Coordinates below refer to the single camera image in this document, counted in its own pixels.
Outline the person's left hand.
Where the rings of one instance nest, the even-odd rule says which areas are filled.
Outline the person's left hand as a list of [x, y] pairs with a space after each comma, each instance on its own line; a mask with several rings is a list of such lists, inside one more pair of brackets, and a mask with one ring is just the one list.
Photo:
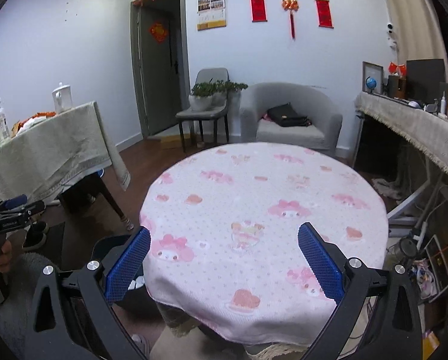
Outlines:
[[2, 253], [0, 254], [0, 273], [6, 274], [10, 271], [12, 259], [12, 245], [6, 240], [2, 245]]

